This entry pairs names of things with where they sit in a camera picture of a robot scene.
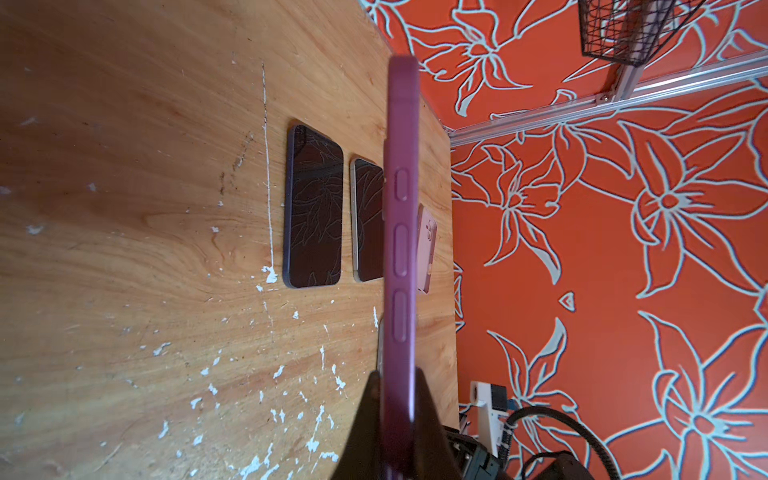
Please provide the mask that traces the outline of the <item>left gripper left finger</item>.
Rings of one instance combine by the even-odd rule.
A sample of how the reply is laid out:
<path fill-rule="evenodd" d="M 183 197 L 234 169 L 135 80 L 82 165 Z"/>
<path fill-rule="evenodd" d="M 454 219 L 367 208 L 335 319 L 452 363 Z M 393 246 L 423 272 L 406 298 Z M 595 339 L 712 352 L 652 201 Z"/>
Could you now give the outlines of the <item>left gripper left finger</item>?
<path fill-rule="evenodd" d="M 373 371 L 365 385 L 333 480 L 378 479 L 380 467 L 380 374 Z"/>

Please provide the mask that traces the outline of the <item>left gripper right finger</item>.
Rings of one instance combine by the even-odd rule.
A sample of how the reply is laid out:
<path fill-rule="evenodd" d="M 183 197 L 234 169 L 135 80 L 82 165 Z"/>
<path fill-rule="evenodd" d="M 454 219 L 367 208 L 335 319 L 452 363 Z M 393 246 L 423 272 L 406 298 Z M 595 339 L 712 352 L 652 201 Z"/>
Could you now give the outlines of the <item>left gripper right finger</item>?
<path fill-rule="evenodd" d="M 415 373 L 416 395 L 414 416 L 413 478 L 462 478 L 445 436 L 423 371 Z"/>

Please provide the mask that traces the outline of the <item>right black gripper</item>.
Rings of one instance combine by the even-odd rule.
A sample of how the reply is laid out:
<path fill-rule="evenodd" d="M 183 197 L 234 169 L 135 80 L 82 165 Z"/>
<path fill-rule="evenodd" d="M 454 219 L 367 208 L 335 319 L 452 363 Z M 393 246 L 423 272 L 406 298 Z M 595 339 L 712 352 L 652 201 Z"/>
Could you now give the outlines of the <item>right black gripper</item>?
<path fill-rule="evenodd" d="M 448 426 L 444 431 L 463 480 L 510 479 L 501 462 L 476 439 Z"/>

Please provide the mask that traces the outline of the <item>phone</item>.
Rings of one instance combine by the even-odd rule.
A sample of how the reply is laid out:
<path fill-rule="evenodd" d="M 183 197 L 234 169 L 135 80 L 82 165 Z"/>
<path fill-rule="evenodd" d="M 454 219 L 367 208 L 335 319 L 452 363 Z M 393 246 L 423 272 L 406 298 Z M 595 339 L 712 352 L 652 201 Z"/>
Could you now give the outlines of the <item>phone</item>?
<path fill-rule="evenodd" d="M 359 282 L 383 276 L 383 169 L 366 159 L 351 162 L 353 268 Z"/>
<path fill-rule="evenodd" d="M 283 277 L 287 286 L 335 285 L 341 277 L 344 156 L 309 126 L 290 129 L 286 162 Z"/>
<path fill-rule="evenodd" d="M 392 57 L 383 166 L 385 319 L 379 432 L 384 479 L 408 478 L 413 464 L 419 108 L 418 60 Z"/>

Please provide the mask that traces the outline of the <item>pink phone case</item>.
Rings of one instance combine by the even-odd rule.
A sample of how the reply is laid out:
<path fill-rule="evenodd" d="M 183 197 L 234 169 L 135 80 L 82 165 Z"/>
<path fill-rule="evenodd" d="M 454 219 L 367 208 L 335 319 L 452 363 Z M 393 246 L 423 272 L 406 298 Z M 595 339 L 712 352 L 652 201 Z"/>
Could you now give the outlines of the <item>pink phone case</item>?
<path fill-rule="evenodd" d="M 417 290 L 423 294 L 430 291 L 438 224 L 425 205 L 419 205 L 417 240 Z"/>

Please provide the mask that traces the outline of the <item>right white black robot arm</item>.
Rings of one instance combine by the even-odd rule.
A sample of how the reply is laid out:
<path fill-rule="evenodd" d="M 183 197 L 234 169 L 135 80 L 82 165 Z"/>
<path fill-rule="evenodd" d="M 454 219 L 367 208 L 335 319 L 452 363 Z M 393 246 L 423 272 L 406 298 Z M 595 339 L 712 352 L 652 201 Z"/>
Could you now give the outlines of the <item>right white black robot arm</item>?
<path fill-rule="evenodd" d="M 554 444 L 541 443 L 535 424 L 552 420 Z M 620 477 L 613 455 L 585 425 L 546 406 L 528 406 L 492 420 L 490 444 L 445 427 L 449 447 L 464 479 L 592 479 L 595 457 L 610 479 Z"/>

